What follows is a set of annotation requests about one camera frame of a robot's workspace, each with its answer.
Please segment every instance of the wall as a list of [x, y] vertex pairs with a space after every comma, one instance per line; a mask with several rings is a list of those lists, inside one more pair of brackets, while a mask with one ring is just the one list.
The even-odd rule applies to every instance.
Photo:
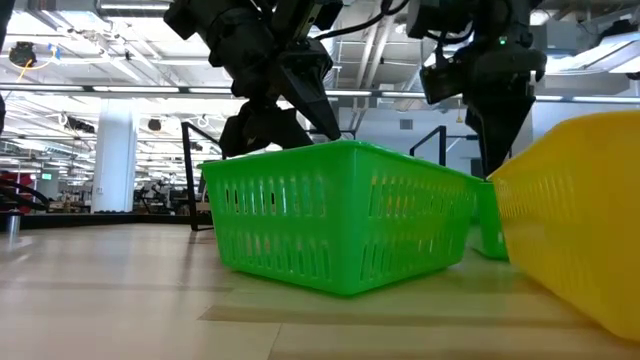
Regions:
[[[640, 81], [631, 81], [629, 89], [617, 96], [640, 96]], [[578, 116], [609, 111], [638, 110], [636, 105], [536, 103], [533, 108], [534, 138], [544, 135], [556, 124]]]
[[[636, 86], [640, 82], [630, 82], [627, 91], [618, 96], [640, 96], [640, 89]], [[593, 114], [597, 112], [620, 111], [637, 109], [634, 105], [600, 105], [600, 104], [577, 104], [577, 103], [536, 103], [533, 106], [530, 118], [523, 126], [523, 131], [529, 133], [521, 134], [518, 138], [518, 146], [525, 149], [533, 140], [542, 136], [556, 124], [577, 116]], [[340, 126], [348, 129], [352, 119], [351, 108], [340, 108]], [[457, 110], [450, 110], [441, 113], [433, 110], [414, 110], [409, 112], [398, 112], [393, 109], [369, 109], [362, 121], [358, 131], [358, 140], [371, 142], [389, 149], [409, 153], [409, 149], [425, 135], [439, 125], [447, 126], [449, 135], [469, 135], [474, 132], [464, 123], [458, 123], [458, 116], [463, 119], [466, 112], [460, 113]], [[400, 119], [412, 119], [413, 130], [400, 130]], [[447, 140], [447, 146], [453, 143], [453, 139]], [[416, 156], [428, 161], [438, 162], [438, 139], [434, 137], [416, 152]], [[470, 158], [480, 157], [480, 150], [477, 141], [462, 140], [458, 142], [447, 153], [447, 166], [465, 173], [471, 172]]]
[[[348, 128], [352, 111], [350, 108], [340, 109], [340, 123], [343, 129]], [[358, 131], [358, 140], [377, 144], [391, 150], [409, 153], [409, 149], [439, 125], [447, 126], [449, 135], [470, 135], [473, 131], [465, 124], [457, 123], [458, 111], [447, 113], [431, 110], [398, 112], [393, 109], [369, 109]], [[400, 130], [400, 119], [412, 119], [413, 130]], [[447, 140], [447, 146], [454, 139]], [[461, 140], [447, 153], [447, 166], [465, 173], [471, 173], [469, 158], [479, 157], [477, 141]], [[416, 157], [434, 163], [438, 162], [437, 136], [422, 145]]]

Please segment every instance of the basket rim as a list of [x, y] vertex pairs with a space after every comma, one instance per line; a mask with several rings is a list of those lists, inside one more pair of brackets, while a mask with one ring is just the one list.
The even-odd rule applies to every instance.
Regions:
[[393, 150], [387, 149], [387, 148], [382, 147], [380, 145], [374, 145], [374, 144], [371, 144], [371, 143], [368, 143], [368, 142], [364, 142], [364, 141], [360, 141], [360, 140], [332, 141], [332, 142], [328, 142], [328, 143], [315, 144], [315, 145], [305, 146], [305, 147], [300, 147], [300, 148], [295, 148], [295, 149], [286, 149], [286, 150], [275, 151], [275, 152], [270, 152], [270, 153], [249, 155], [249, 156], [244, 156], [244, 157], [241, 157], [241, 158], [233, 158], [233, 159], [227, 159], [227, 160], [221, 160], [221, 161], [214, 161], [214, 162], [210, 162], [210, 163], [203, 163], [203, 164], [198, 165], [198, 167], [204, 171], [204, 170], [208, 170], [209, 168], [217, 168], [217, 167], [221, 167], [221, 166], [228, 166], [229, 163], [238, 164], [238, 163], [242, 163], [242, 162], [256, 161], [256, 159], [264, 159], [264, 158], [271, 158], [271, 157], [276, 157], [276, 156], [283, 156], [283, 154], [305, 153], [305, 152], [311, 152], [311, 151], [318, 151], [318, 150], [321, 150], [321, 149], [324, 149], [324, 148], [329, 148], [329, 147], [333, 147], [333, 148], [345, 147], [345, 148], [351, 148], [351, 149], [363, 149], [363, 150], [367, 150], [367, 151], [372, 151], [372, 152], [378, 153], [380, 155], [395, 157], [395, 158], [397, 158], [399, 160], [406, 161], [406, 162], [412, 162], [414, 164], [418, 164], [418, 165], [421, 165], [421, 166], [428, 166], [428, 167], [438, 168], [441, 171], [447, 172], [450, 175], [454, 175], [454, 176], [463, 178], [465, 180], [472, 181], [474, 183], [484, 182], [482, 179], [477, 178], [475, 176], [471, 176], [471, 175], [459, 172], [457, 170], [453, 170], [453, 169], [450, 169], [448, 167], [432, 163], [430, 161], [418, 159], [418, 158], [415, 158], [415, 157], [407, 155], [407, 154], [399, 153], [397, 151], [393, 151]]

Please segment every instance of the white column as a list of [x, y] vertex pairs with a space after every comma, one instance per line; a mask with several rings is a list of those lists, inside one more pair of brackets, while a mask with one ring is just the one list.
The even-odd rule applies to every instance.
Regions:
[[513, 142], [511, 149], [513, 150], [513, 156], [526, 150], [531, 144], [533, 144], [533, 107], [529, 111], [529, 115], [524, 120], [522, 128]]
[[136, 175], [138, 114], [135, 102], [103, 99], [91, 211], [131, 211]]

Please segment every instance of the basket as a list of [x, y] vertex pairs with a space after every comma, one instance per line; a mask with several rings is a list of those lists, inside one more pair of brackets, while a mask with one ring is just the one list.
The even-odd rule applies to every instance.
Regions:
[[469, 243], [485, 257], [496, 260], [509, 259], [496, 192], [490, 182], [481, 182], [477, 186], [476, 214], [472, 221]]
[[342, 295], [462, 259], [476, 180], [355, 141], [203, 164], [226, 266]]
[[511, 261], [636, 341], [639, 133], [640, 111], [565, 121], [491, 176]]

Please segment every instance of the red object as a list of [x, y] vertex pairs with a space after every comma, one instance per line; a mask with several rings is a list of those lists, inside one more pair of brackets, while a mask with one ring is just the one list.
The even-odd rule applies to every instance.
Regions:
[[[17, 173], [5, 173], [0, 175], [0, 179], [18, 182], [18, 174]], [[20, 174], [20, 181], [18, 182], [20, 185], [29, 186], [33, 184], [33, 180], [31, 180], [31, 174]], [[23, 198], [27, 200], [33, 200], [33, 196], [31, 194], [21, 194]], [[23, 214], [28, 214], [31, 209], [28, 206], [20, 206], [18, 207], [18, 211]]]

